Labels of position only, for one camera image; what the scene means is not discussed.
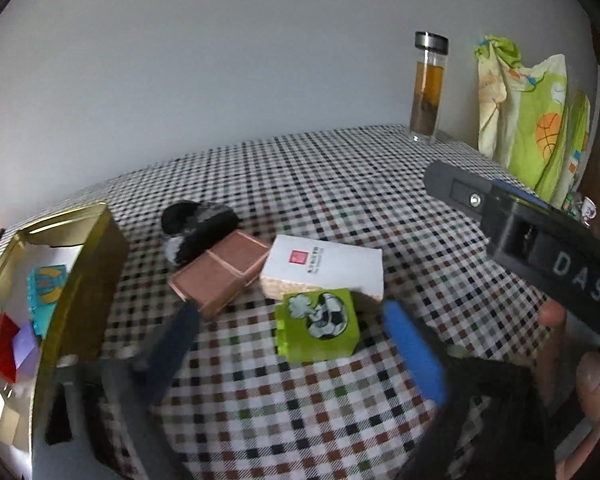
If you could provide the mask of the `right hand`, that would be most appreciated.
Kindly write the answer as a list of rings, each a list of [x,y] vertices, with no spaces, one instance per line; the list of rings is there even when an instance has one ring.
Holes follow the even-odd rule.
[[[550,412],[557,479],[600,479],[600,341],[554,300],[539,308],[550,334],[535,377]]]

